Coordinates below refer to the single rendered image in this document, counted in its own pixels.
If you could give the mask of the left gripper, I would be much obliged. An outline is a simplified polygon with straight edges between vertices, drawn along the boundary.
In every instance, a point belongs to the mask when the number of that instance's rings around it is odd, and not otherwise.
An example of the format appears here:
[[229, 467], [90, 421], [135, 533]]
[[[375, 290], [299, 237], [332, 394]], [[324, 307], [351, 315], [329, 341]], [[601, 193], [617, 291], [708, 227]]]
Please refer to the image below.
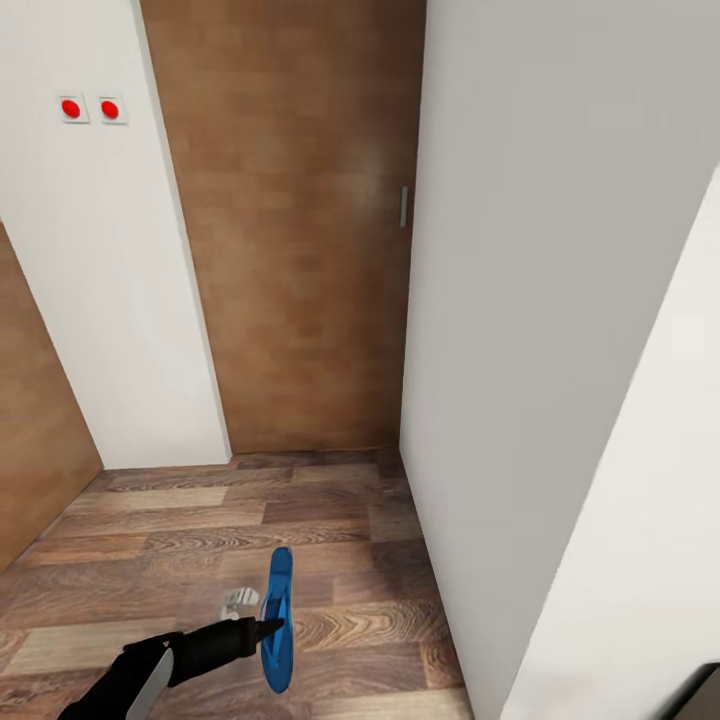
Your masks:
[[199, 675], [214, 671], [239, 657], [256, 653], [256, 644], [284, 626], [284, 618], [257, 621], [255, 617], [224, 620], [203, 627], [205, 656]]

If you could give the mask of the sandal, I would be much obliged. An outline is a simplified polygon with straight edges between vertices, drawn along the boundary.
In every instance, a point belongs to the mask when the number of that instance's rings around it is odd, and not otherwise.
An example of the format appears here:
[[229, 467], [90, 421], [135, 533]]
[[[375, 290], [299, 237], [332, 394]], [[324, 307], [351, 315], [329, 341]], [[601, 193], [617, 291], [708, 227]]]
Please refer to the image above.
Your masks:
[[293, 625], [291, 618], [292, 551], [274, 550], [270, 564], [268, 593], [262, 620], [284, 618], [284, 626], [261, 641], [261, 659], [267, 681], [274, 692], [284, 693], [293, 674]]

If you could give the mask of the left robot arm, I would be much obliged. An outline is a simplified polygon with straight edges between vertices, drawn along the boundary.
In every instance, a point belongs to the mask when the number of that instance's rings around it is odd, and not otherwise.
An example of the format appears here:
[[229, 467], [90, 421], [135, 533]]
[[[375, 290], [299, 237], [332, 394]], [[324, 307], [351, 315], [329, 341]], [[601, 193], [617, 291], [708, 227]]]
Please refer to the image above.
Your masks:
[[251, 587], [229, 589], [221, 595], [214, 625], [127, 643], [111, 670], [57, 720], [145, 720], [167, 687], [254, 655], [256, 644], [285, 623], [284, 618], [239, 617], [235, 609], [251, 607], [258, 600], [259, 593]]

